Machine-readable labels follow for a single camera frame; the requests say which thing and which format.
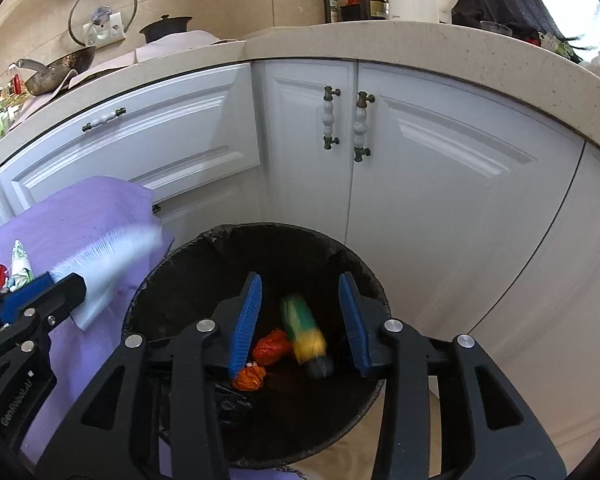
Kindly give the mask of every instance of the beige floor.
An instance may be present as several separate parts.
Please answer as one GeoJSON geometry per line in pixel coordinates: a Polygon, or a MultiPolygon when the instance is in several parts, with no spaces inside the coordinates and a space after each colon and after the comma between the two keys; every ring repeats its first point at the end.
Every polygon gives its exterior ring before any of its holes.
{"type": "MultiPolygon", "coordinates": [[[[308,480],[369,480],[374,468],[378,436],[382,421],[384,396],[342,439],[315,456],[293,464],[308,480]]],[[[440,443],[440,401],[429,394],[431,420],[431,454],[429,476],[440,473],[442,459],[440,443]]]]}

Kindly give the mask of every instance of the cabinet handle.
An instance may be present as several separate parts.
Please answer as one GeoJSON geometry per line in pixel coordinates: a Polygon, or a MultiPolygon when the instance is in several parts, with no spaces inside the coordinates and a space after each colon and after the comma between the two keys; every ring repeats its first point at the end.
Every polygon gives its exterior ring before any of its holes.
{"type": "Polygon", "coordinates": [[[118,108],[118,110],[116,110],[115,112],[109,112],[108,114],[102,115],[99,118],[97,118],[95,121],[91,121],[91,123],[86,123],[82,127],[82,130],[84,132],[88,132],[89,130],[93,130],[94,128],[97,128],[101,124],[106,124],[110,120],[115,119],[116,117],[120,117],[120,115],[122,115],[122,114],[126,114],[126,108],[118,108]]]}
{"type": "Polygon", "coordinates": [[[366,125],[366,104],[375,102],[375,95],[358,92],[356,119],[353,122],[353,160],[355,162],[362,162],[363,155],[371,155],[371,150],[365,148],[365,135],[368,130],[368,126],[366,125]]]}
{"type": "Polygon", "coordinates": [[[333,115],[333,96],[340,97],[340,89],[335,90],[330,86],[324,87],[324,117],[322,118],[322,124],[324,124],[324,149],[330,150],[332,144],[339,144],[340,139],[333,137],[333,123],[336,121],[335,115],[333,115]]]}

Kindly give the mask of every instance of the beige stone countertop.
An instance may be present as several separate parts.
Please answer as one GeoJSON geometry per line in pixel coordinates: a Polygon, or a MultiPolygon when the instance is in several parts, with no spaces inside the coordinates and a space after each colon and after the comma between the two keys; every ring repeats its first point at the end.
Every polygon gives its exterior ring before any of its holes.
{"type": "Polygon", "coordinates": [[[0,141],[0,166],[96,104],[175,75],[256,59],[335,58],[405,66],[474,83],[552,116],[600,146],[600,78],[547,50],[473,28],[419,22],[280,27],[154,58],[71,90],[0,141]]]}

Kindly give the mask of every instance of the orange crumpled wrapper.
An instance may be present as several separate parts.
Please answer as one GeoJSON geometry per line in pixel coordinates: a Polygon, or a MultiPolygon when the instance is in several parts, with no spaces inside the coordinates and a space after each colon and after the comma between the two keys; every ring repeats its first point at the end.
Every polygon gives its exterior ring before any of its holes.
{"type": "Polygon", "coordinates": [[[267,371],[256,363],[247,363],[247,365],[238,372],[232,385],[236,390],[242,392],[254,392],[261,389],[264,385],[264,377],[267,371]]]}
{"type": "Polygon", "coordinates": [[[251,355],[260,366],[271,366],[293,351],[293,345],[286,333],[275,328],[269,335],[256,343],[251,355]]]}

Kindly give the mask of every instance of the black pot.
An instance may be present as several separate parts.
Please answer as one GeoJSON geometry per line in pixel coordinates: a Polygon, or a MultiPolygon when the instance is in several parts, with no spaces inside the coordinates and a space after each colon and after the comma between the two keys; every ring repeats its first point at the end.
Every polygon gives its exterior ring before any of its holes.
{"type": "MultiPolygon", "coordinates": [[[[331,377],[312,380],[295,359],[284,359],[267,368],[261,390],[244,395],[250,416],[242,423],[221,422],[230,465],[262,469],[298,462],[330,446],[360,421],[380,393],[384,381],[363,379],[352,366],[338,301],[340,274],[352,272],[361,294],[389,308],[371,270],[336,240],[282,224],[224,225],[202,233],[153,270],[126,313],[124,335],[141,333],[155,340],[178,334],[210,316],[219,301],[240,294],[251,270],[263,283],[253,341],[283,326],[280,299],[296,292],[311,307],[335,368],[331,377]]],[[[166,442],[169,391],[167,385],[161,395],[160,434],[166,442]]],[[[228,400],[236,399],[219,398],[216,390],[223,410],[228,400]]]]}
{"type": "Polygon", "coordinates": [[[144,34],[147,43],[164,38],[169,34],[187,31],[187,23],[191,21],[191,16],[179,16],[170,18],[165,14],[159,22],[153,22],[140,30],[144,34]]]}

